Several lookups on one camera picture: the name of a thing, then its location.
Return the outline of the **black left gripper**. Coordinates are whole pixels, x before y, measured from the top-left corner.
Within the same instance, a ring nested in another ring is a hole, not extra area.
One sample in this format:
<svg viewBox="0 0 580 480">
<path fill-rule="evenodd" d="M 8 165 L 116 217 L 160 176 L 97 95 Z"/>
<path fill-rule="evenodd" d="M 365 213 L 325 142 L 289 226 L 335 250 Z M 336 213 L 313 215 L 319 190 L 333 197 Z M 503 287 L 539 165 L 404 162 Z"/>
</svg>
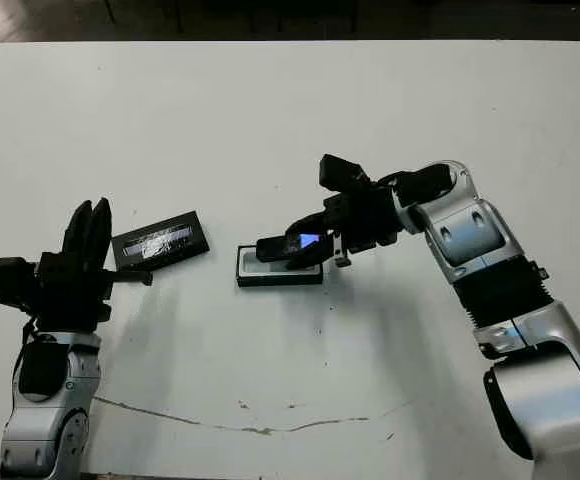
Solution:
<svg viewBox="0 0 580 480">
<path fill-rule="evenodd" d="M 111 316 L 116 283 L 150 286 L 147 271 L 110 271 L 103 268 L 111 241 L 111 209 L 101 197 L 74 211 L 65 230 L 62 253 L 45 252 L 37 266 L 38 293 L 33 309 L 40 331 L 94 331 Z"/>
</svg>

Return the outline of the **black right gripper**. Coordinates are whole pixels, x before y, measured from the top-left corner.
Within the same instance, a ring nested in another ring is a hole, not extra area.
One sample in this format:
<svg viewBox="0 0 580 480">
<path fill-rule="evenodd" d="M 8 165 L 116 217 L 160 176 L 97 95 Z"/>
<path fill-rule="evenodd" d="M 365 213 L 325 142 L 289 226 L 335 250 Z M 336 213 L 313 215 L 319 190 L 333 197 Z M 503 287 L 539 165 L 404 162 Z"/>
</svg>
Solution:
<svg viewBox="0 0 580 480">
<path fill-rule="evenodd" d="M 324 200 L 324 211 L 293 222 L 286 235 L 332 232 L 332 249 L 304 249 L 286 263 L 289 271 L 311 268 L 334 256 L 337 267 L 351 264 L 350 254 L 387 246 L 396 242 L 404 224 L 397 213 L 393 190 L 388 186 L 371 186 L 356 193 L 338 193 Z"/>
</svg>

